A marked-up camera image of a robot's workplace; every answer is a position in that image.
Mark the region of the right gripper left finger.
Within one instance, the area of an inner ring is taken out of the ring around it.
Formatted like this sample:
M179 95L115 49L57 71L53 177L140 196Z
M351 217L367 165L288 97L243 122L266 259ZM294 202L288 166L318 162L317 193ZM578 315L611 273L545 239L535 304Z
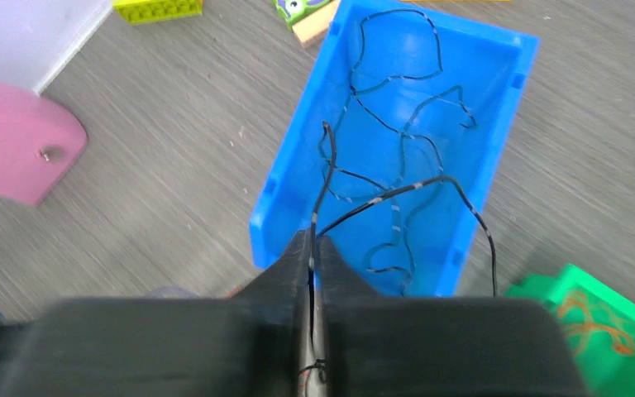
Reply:
M0 396L295 396L308 242L228 298L77 298L0 325Z

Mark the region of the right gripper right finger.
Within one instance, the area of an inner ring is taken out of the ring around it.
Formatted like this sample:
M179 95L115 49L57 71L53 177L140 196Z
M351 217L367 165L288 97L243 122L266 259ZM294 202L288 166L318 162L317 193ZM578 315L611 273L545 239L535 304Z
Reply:
M503 297L381 294L317 243L330 396L586 396L557 321Z

